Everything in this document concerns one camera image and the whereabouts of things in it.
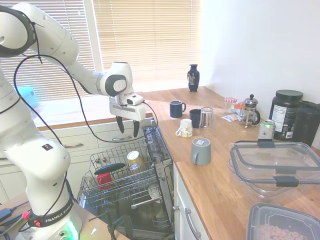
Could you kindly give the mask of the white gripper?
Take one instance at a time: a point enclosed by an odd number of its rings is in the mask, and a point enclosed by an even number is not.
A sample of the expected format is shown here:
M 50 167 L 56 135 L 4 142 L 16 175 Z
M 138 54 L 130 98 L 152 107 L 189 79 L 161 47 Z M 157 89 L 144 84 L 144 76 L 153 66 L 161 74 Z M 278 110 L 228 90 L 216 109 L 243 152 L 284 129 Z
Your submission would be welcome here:
M 109 111 L 116 116 L 120 132 L 125 132 L 123 118 L 133 120 L 133 137 L 136 138 L 140 129 L 140 121 L 146 118 L 146 108 L 143 103 L 138 105 L 120 105 L 115 97 L 109 98 Z

